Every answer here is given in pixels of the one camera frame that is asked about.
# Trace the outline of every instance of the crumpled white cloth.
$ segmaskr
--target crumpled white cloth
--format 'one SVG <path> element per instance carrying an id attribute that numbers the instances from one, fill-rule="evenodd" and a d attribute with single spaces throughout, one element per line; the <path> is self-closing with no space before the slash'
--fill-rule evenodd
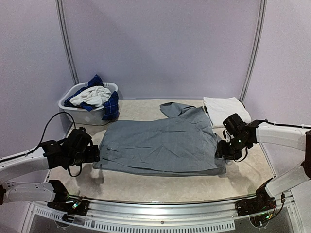
<path id="1" fill-rule="evenodd" d="M 203 102 L 213 128 L 223 127 L 223 121 L 234 113 L 237 113 L 246 123 L 251 122 L 250 114 L 235 97 L 228 99 L 203 97 Z"/>
<path id="2" fill-rule="evenodd" d="M 72 97 L 70 103 L 74 106 L 79 106 L 82 102 L 85 102 L 92 106 L 100 107 L 109 100 L 110 96 L 111 92 L 109 89 L 103 86 L 93 86 L 84 90 L 79 95 Z"/>

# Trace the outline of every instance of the gray partition wall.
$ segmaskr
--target gray partition wall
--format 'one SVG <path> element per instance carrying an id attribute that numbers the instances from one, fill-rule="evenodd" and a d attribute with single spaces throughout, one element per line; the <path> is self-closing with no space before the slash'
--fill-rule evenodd
<path id="1" fill-rule="evenodd" d="M 81 82 L 96 73 L 121 98 L 239 97 L 260 0 L 66 0 Z"/>
<path id="2" fill-rule="evenodd" d="M 253 119 L 311 124 L 311 1 L 270 0 L 245 106 Z M 266 144 L 280 175 L 304 159 L 304 153 Z M 311 181 L 292 189 L 305 232 L 311 232 Z"/>
<path id="3" fill-rule="evenodd" d="M 0 1 L 0 157 L 35 147 L 57 102 L 73 85 L 54 0 Z M 63 138 L 56 117 L 45 140 Z M 40 181 L 46 172 L 24 177 Z M 0 207 L 0 232 L 20 232 L 28 203 Z"/>

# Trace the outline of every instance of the gray cloth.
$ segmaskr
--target gray cloth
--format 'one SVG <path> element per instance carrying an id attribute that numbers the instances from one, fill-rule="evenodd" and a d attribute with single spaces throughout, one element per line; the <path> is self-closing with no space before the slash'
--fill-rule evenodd
<path id="1" fill-rule="evenodd" d="M 151 175 L 225 173 L 225 161 L 215 162 L 218 138 L 202 107 L 165 103 L 160 109 L 168 119 L 112 123 L 93 167 Z"/>

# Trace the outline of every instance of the blue plaid cloth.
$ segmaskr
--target blue plaid cloth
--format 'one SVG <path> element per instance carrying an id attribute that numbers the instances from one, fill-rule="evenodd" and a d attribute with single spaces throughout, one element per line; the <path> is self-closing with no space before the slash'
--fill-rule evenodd
<path id="1" fill-rule="evenodd" d="M 114 91 L 109 100 L 103 104 L 105 107 L 105 114 L 102 120 L 114 120 L 119 116 L 118 107 L 119 96 L 116 91 Z"/>
<path id="2" fill-rule="evenodd" d="M 80 90 L 78 90 L 78 91 L 77 91 L 76 93 L 74 93 L 72 96 L 70 96 L 69 98 L 67 98 L 67 99 L 65 100 L 65 102 L 64 102 L 64 106 L 65 106 L 65 107 L 70 107 L 70 108 L 75 108 L 76 106 L 74 106 L 72 103 L 70 103 L 70 99 L 71 99 L 72 97 L 75 97 L 75 96 L 79 95 L 79 94 L 80 94 L 81 92 L 83 92 L 84 90 L 86 90 L 86 89 L 88 89 L 88 88 L 90 88 L 90 87 L 93 87 L 93 86 L 104 86 L 101 77 L 99 77 L 98 75 L 95 75 L 94 78 L 92 78 L 90 81 L 88 81 L 86 87 L 85 87 L 85 86 L 82 87 Z M 80 107 L 82 107 L 82 108 L 84 108 L 84 109 L 86 109 L 86 110 L 88 110 L 88 111 L 91 111 L 91 110 L 93 110 L 93 109 L 95 108 L 94 106 L 89 105 L 89 104 L 87 104 L 87 103 L 85 103 L 85 102 L 82 102 L 82 103 L 80 104 Z"/>

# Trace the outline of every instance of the white laundry basket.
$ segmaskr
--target white laundry basket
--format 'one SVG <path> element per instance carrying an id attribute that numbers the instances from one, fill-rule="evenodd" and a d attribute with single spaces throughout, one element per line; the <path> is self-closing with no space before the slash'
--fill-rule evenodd
<path id="1" fill-rule="evenodd" d="M 111 93 L 114 91 L 118 91 L 118 86 L 114 83 L 104 83 L 104 87 L 108 88 Z M 82 108 L 70 108 L 65 107 L 64 102 L 65 100 L 72 96 L 74 93 L 76 93 L 78 90 L 80 90 L 82 87 L 86 87 L 87 83 L 79 83 L 75 86 L 73 86 L 67 94 L 58 102 L 59 108 L 61 108 L 64 112 L 69 113 L 72 115 L 74 121 L 79 124 L 85 124 L 85 125 L 105 125 L 109 121 L 102 120 L 104 114 L 105 114 L 105 108 L 104 106 L 98 107 L 93 109 L 92 111 L 87 111 Z"/>

